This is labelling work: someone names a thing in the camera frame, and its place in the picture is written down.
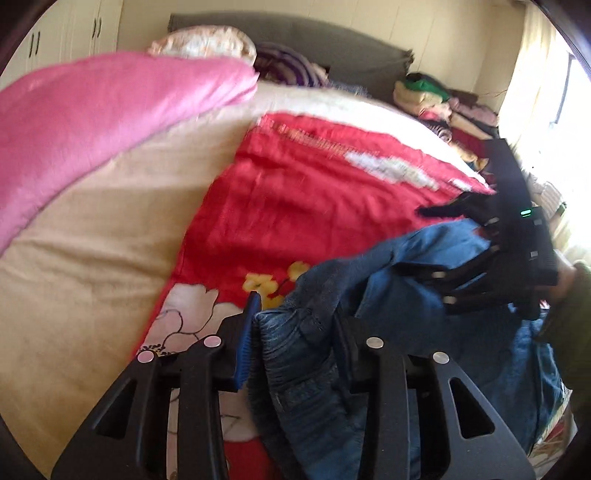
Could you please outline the right hand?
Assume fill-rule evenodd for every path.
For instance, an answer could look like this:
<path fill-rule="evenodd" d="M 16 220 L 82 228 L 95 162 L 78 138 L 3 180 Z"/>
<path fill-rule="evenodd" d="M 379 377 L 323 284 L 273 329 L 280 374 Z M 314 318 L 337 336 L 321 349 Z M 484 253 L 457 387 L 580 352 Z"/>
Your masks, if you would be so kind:
<path fill-rule="evenodd" d="M 551 307 L 558 305 L 566 298 L 577 273 L 575 266 L 559 250 L 554 250 L 554 253 L 558 267 L 557 284 L 537 287 L 542 299 Z"/>

